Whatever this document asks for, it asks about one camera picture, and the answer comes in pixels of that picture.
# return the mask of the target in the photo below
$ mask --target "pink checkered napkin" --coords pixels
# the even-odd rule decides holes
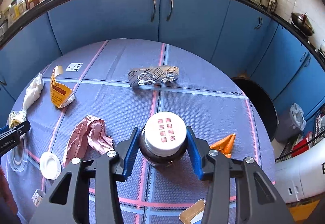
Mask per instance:
[[[62,165],[65,167],[74,157],[83,158],[88,145],[100,154],[113,150],[113,138],[105,135],[105,121],[92,115],[86,116],[72,132]]]

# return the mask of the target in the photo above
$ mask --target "silver screw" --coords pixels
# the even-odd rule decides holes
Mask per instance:
[[[115,155],[116,155],[116,151],[114,151],[114,150],[110,150],[107,152],[108,157],[114,157]]]
[[[80,163],[80,158],[78,157],[74,157],[72,160],[71,160],[72,164],[78,164]]]
[[[209,150],[209,154],[210,154],[211,156],[217,156],[219,153],[218,153],[217,150]]]
[[[254,159],[252,157],[246,157],[245,161],[246,161],[246,163],[253,163]]]

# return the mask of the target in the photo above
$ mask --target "white bottle cap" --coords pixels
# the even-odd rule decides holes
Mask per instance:
[[[144,131],[146,146],[161,157],[175,154],[186,139],[186,125],[182,118],[167,111],[152,115]]]
[[[59,158],[46,151],[40,158],[40,170],[46,179],[55,180],[61,173],[61,164]]]

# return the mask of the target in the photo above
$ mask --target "table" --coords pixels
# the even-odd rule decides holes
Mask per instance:
[[[83,63],[78,71],[65,71],[57,81],[75,92],[75,101],[57,109],[50,101],[49,84],[53,68]],[[133,67],[176,65],[175,83],[130,88],[128,71]],[[28,109],[31,130],[27,134],[29,157],[22,172],[7,168],[7,178],[27,222],[35,211],[31,197],[36,189],[48,191],[52,180],[42,177],[39,158],[45,151],[62,157],[75,126],[87,115],[105,120],[106,133],[116,145],[128,139],[134,127],[142,128],[158,111],[179,115],[195,135],[209,144],[235,133],[232,158],[253,157],[271,181],[275,180],[274,155],[264,125],[245,94],[224,73],[202,58],[180,48],[152,41],[115,39],[94,43],[69,52],[43,71],[44,88]],[[13,110],[20,110],[25,91]],[[85,159],[99,157],[88,147]],[[6,157],[2,165],[6,166]],[[118,182],[125,223],[180,223],[179,213],[206,197],[208,183],[194,175],[188,154],[166,168],[155,169],[139,152],[132,175]],[[94,180],[90,183],[89,208],[95,222]],[[230,183],[229,223],[235,222],[235,181]]]

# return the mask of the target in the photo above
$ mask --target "blue cabinet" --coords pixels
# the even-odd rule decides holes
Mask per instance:
[[[306,47],[279,26],[251,79],[274,100],[297,73],[307,55]]]
[[[229,2],[230,0],[160,0],[158,41],[183,48],[209,62]]]
[[[271,18],[253,8],[230,1],[211,63],[229,77],[247,71],[270,21]]]
[[[270,45],[278,27],[279,27],[279,24],[276,21],[274,21],[274,20],[270,21],[269,26],[266,30],[265,35],[264,35],[264,38],[262,40],[262,43],[256,51],[254,59],[251,61],[251,63],[247,67],[247,76],[251,77],[251,75],[255,72],[256,67],[259,65],[265,52],[269,48],[269,45]]]
[[[313,56],[308,56],[303,66],[274,101],[281,114],[290,104],[297,103],[308,118],[310,112],[325,96],[325,72]]]
[[[9,94],[16,100],[28,82],[61,55],[48,15],[43,14],[0,50],[0,72]]]
[[[9,95],[4,86],[0,84],[0,129],[5,126],[14,103],[15,100]]]
[[[48,15],[65,54],[90,43],[117,38],[158,41],[159,2],[71,0],[50,10]]]

